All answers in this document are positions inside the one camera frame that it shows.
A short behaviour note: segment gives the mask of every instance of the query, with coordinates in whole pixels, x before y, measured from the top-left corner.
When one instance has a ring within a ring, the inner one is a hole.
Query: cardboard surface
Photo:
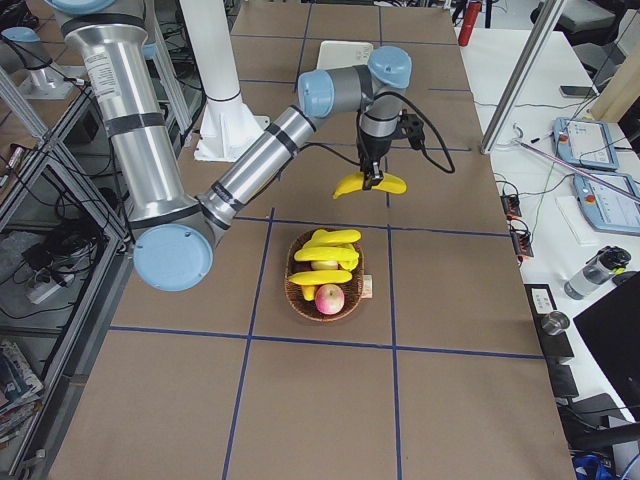
[[[391,352],[256,342],[251,356],[228,478],[396,478]]]
[[[399,352],[398,377],[405,480],[575,477],[544,362]]]
[[[431,158],[448,168],[444,153]],[[420,152],[394,149],[386,169],[407,182],[404,195],[389,196],[389,223],[397,227],[507,234],[507,223],[493,182],[488,156],[451,152],[454,174],[429,163]]]
[[[49,478],[220,478],[244,342],[110,332]]]
[[[309,17],[308,3],[251,1],[242,4],[232,35],[304,37]]]
[[[540,355],[509,238],[393,232],[398,344]]]
[[[451,14],[441,8],[416,8],[411,15],[398,8],[381,8],[380,17],[386,42],[458,43]]]
[[[380,8],[360,5],[313,5],[307,37],[379,41]]]
[[[207,478],[234,480],[465,478],[483,468],[496,479],[571,478],[493,175],[475,148],[451,20],[433,10],[244,4],[233,37],[243,98],[272,119],[295,100],[320,39],[425,42],[398,43],[414,60],[409,95],[458,171],[394,148],[385,168],[409,183],[404,197],[333,200],[357,167],[308,148],[240,212],[202,285],[166,294],[132,276],[114,325],[138,332],[109,334],[52,479],[200,478],[205,464]],[[229,168],[192,160],[195,140],[179,160],[191,193]],[[356,159],[355,116],[332,118],[312,140]],[[443,161],[432,136],[427,146]],[[373,298],[329,325],[298,317],[283,291],[290,243],[322,226],[361,230],[373,276]],[[167,395],[173,380],[197,394]],[[185,436],[165,449],[166,426],[181,420]]]
[[[187,291],[161,292],[132,274],[112,324],[246,334],[266,231],[265,223],[238,220],[215,250],[209,275]]]

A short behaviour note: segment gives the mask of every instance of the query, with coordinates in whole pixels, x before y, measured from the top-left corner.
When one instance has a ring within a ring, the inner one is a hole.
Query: banana
[[[300,285],[300,289],[302,290],[302,296],[307,302],[311,302],[316,298],[317,285]]]
[[[326,230],[316,230],[303,248],[306,247],[337,247],[344,244],[350,244],[360,240],[362,235],[358,230],[346,229],[327,232]]]
[[[343,245],[344,248],[349,248],[353,251],[356,250],[356,248],[351,245],[350,243],[346,243]],[[358,266],[358,259],[355,260],[340,260],[338,261],[338,264],[340,265],[340,268],[342,268],[343,270],[347,270],[349,272],[353,271],[357,266]]]
[[[296,262],[357,260],[359,256],[355,250],[343,247],[303,247],[293,254]]]
[[[364,181],[364,173],[357,172],[347,175],[338,182],[335,192],[333,192],[334,200],[347,193],[352,193],[357,190],[362,190],[362,182]],[[373,190],[380,190],[387,193],[393,193],[396,195],[402,194],[407,191],[407,184],[400,177],[385,173],[382,182],[378,185],[371,187]]]
[[[346,270],[312,270],[298,272],[288,280],[296,285],[324,285],[325,283],[347,283],[353,276]]]

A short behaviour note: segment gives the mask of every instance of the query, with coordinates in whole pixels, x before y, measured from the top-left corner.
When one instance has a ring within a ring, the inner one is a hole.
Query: white pillar
[[[262,134],[268,119],[242,102],[223,0],[180,0],[207,106],[199,160],[233,162]]]

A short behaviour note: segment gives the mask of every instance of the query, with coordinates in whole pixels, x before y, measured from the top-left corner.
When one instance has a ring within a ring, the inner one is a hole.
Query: light blue joint cap
[[[369,70],[374,77],[394,88],[407,88],[411,80],[411,57],[398,47],[385,46],[369,57]]]
[[[305,115],[326,117],[331,113],[335,96],[333,80],[325,70],[303,73],[298,78],[298,101]]]
[[[98,13],[110,7],[116,0],[44,0],[47,4],[69,15]]]
[[[40,41],[36,32],[27,27],[11,27],[2,31],[2,36],[12,42],[35,43]]]
[[[147,43],[146,45],[143,45],[142,54],[144,55],[145,60],[153,60],[153,57],[156,56],[156,44]]]
[[[202,234],[179,224],[153,227],[136,241],[133,265],[152,287],[179,292],[199,283],[211,269],[213,251]]]

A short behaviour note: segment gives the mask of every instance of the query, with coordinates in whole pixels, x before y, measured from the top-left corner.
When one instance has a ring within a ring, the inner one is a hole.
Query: table
[[[385,168],[405,195],[334,201],[353,167],[307,149],[200,285],[162,293],[132,275],[51,479],[574,478],[448,14],[244,3],[232,42],[254,113],[295,100],[323,39],[405,48],[408,96],[458,172],[398,143]],[[353,123],[338,115],[314,140],[354,157]],[[227,168],[194,147],[179,159],[191,193]],[[373,298],[329,325],[283,293],[290,243],[320,226],[361,230],[373,276]]]
[[[495,107],[485,104],[498,103],[528,34],[529,32],[519,30],[476,29],[469,46],[462,49],[462,57],[470,79],[474,100],[477,102],[476,108],[483,129],[488,126],[495,110]],[[504,49],[503,45],[505,44],[510,45],[510,48]],[[560,32],[553,32],[522,90],[517,105],[536,104],[566,106],[566,108],[558,109],[548,106],[515,108],[510,123],[517,123],[523,128],[524,140],[544,137],[551,130],[553,121],[557,117],[571,117],[578,108],[575,104],[580,103],[579,99],[569,99],[560,95],[559,87],[561,84],[590,85],[591,80],[565,37]],[[624,138],[624,134],[617,124],[610,124],[609,127],[614,140]],[[502,133],[499,143],[508,143],[513,136],[514,133],[507,128]],[[624,140],[617,142],[616,146],[629,147],[630,145]],[[550,137],[543,138],[536,144],[536,147],[547,153],[553,153]],[[629,173],[636,179],[640,178],[640,162],[638,162],[637,155],[633,152],[623,151],[619,151],[617,154],[620,160],[620,171]],[[495,149],[491,153],[491,161],[494,172],[516,184],[521,192],[543,191],[551,170],[551,163],[548,160],[538,158],[520,148],[507,151]],[[564,171],[562,167],[554,167],[548,186],[555,186],[567,173],[570,172]],[[549,284],[558,309],[565,312],[570,318],[577,316],[614,288],[613,283],[608,282],[581,301],[572,300],[564,293],[564,282],[571,278],[600,247],[618,245],[625,248],[633,257],[629,270],[640,268],[640,239],[638,237],[594,231],[593,235],[597,239],[597,245],[581,246],[578,244],[555,202],[556,198],[573,196],[574,190],[570,180],[566,180],[556,190],[544,196],[533,240],[535,258],[525,261],[520,269],[524,283]],[[523,196],[521,199],[520,206],[523,218],[530,227],[535,224],[539,201],[539,196]],[[575,220],[585,222],[581,218],[575,218]],[[577,400],[607,393],[618,406],[623,406],[618,394],[591,356],[575,325],[570,326],[567,335],[575,353],[575,359],[568,364],[571,366],[580,392]],[[623,411],[623,414],[628,420],[633,421],[628,412]]]

